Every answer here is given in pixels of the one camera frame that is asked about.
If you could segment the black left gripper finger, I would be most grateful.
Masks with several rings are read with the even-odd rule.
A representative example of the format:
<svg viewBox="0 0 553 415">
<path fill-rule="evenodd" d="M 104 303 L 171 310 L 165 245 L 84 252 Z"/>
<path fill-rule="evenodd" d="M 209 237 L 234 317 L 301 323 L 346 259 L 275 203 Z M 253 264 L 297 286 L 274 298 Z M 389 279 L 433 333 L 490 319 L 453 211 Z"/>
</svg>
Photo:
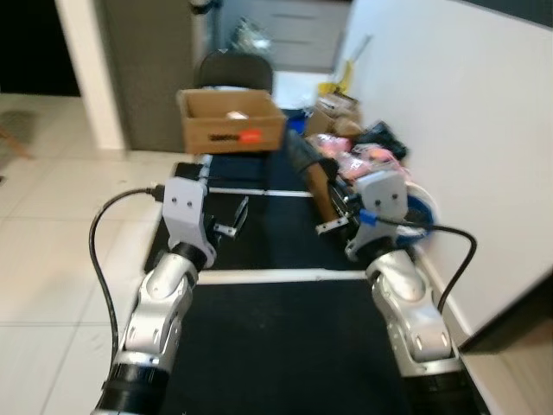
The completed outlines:
<svg viewBox="0 0 553 415">
<path fill-rule="evenodd" d="M 216 221 L 216 233 L 220 238 L 234 239 L 238 236 L 248 217 L 249 202 L 249 196 L 239 197 L 238 204 L 234 206 L 233 217 L 222 222 Z"/>
</svg>

